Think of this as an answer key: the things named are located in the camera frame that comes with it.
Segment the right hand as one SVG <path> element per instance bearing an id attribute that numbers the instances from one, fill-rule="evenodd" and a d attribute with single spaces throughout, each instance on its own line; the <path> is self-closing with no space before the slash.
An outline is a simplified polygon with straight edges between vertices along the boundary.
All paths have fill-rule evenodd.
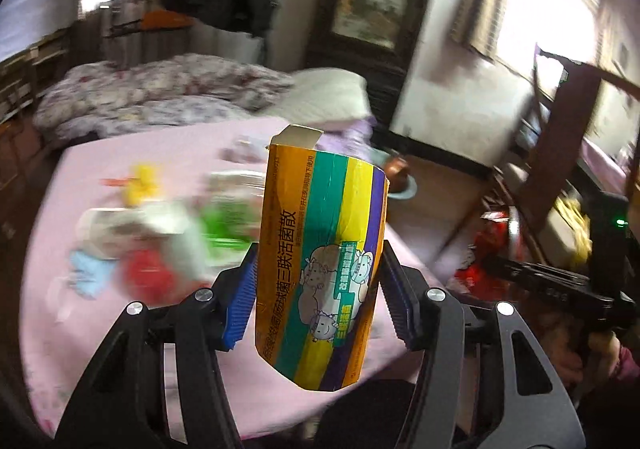
<path id="1" fill-rule="evenodd" d="M 539 343 L 566 387 L 587 382 L 591 387 L 607 383 L 635 384 L 639 365 L 632 352 L 613 332 L 591 333 L 586 361 L 572 347 L 575 322 L 563 313 L 548 313 L 540 319 Z"/>

